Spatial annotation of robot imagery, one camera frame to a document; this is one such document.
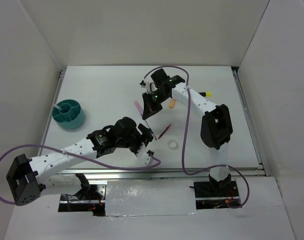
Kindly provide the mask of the lilac highlighter marker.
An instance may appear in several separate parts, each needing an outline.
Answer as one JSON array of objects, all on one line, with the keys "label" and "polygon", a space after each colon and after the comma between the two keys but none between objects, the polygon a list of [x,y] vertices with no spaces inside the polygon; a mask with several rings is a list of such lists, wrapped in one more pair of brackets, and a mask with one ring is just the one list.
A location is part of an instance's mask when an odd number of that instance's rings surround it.
[{"label": "lilac highlighter marker", "polygon": [[143,116],[143,108],[141,107],[140,103],[137,100],[133,101],[136,109],[138,110],[140,116]]}]

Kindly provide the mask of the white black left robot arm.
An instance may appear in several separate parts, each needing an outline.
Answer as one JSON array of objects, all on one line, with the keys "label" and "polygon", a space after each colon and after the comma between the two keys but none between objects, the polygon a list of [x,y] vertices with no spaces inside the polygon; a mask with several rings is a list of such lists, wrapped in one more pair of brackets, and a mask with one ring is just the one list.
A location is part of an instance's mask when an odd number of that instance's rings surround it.
[{"label": "white black left robot arm", "polygon": [[149,128],[124,117],[64,149],[31,158],[21,154],[14,158],[6,176],[14,204],[24,206],[33,202],[42,193],[49,193],[50,184],[46,181],[53,175],[83,161],[112,154],[117,148],[129,149],[137,159],[149,165],[152,152],[146,147],[153,139]]}]

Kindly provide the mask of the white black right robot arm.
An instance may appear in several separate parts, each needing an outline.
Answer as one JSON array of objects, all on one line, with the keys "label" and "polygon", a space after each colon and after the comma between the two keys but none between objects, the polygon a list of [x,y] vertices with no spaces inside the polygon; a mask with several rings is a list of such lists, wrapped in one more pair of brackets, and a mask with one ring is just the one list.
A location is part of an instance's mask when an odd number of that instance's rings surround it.
[{"label": "white black right robot arm", "polygon": [[151,82],[142,79],[140,86],[145,88],[143,97],[142,119],[159,113],[162,103],[169,98],[175,99],[187,107],[182,151],[185,152],[190,114],[201,119],[200,137],[209,148],[212,166],[208,167],[210,190],[215,196],[227,191],[231,174],[227,166],[228,143],[233,133],[229,108],[222,104],[210,102],[189,86],[189,78],[179,75],[169,76],[163,66],[156,67],[147,73]]}]

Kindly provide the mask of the orange highlighter marker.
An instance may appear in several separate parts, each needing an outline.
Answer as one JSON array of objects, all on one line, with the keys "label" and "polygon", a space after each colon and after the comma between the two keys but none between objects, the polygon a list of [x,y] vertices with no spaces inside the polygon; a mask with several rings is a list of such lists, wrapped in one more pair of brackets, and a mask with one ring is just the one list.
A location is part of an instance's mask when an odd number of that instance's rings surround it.
[{"label": "orange highlighter marker", "polygon": [[176,103],[176,100],[175,99],[172,99],[169,103],[169,108],[170,109],[173,109],[175,107],[175,103]]}]

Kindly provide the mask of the blue gel pen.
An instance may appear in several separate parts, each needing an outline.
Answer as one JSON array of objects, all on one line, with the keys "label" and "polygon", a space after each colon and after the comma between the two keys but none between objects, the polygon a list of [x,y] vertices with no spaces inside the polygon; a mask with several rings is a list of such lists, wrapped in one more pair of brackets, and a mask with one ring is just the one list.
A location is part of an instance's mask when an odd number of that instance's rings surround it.
[{"label": "blue gel pen", "polygon": [[149,131],[150,131],[151,135],[153,136],[153,138],[154,138],[155,140],[157,140],[157,137],[156,137],[156,135],[155,135],[154,131],[152,130],[152,128],[150,127],[150,125],[147,123],[147,121],[146,121],[146,120],[144,120],[144,123],[145,123],[145,124],[146,124],[146,126],[148,127],[148,129],[149,129]]}]

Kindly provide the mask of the red gel pen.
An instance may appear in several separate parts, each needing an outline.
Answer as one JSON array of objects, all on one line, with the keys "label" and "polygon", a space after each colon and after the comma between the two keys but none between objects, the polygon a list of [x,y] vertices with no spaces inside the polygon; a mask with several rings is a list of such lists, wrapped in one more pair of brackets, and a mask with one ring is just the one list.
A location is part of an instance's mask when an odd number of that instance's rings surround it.
[{"label": "red gel pen", "polygon": [[165,130],[159,135],[158,139],[161,139],[163,137],[163,135],[170,129],[170,127],[172,126],[172,123],[170,123]]}]

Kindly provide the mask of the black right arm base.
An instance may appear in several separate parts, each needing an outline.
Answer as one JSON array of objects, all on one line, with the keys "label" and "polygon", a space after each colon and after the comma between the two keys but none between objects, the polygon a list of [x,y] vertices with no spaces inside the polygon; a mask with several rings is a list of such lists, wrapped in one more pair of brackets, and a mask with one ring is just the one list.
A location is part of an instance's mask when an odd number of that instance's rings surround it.
[{"label": "black right arm base", "polygon": [[194,190],[196,198],[237,198],[239,197],[236,181],[232,181],[221,190],[215,190],[209,181],[194,182],[191,189]]}]

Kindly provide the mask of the clear capped pen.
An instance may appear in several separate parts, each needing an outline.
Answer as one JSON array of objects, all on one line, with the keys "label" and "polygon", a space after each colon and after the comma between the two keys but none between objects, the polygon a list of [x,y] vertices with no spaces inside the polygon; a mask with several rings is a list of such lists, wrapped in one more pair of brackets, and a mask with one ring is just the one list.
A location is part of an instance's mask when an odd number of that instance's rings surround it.
[{"label": "clear capped pen", "polygon": [[53,104],[53,107],[56,108],[57,110],[63,112],[63,109],[60,106],[58,106],[57,104]]}]

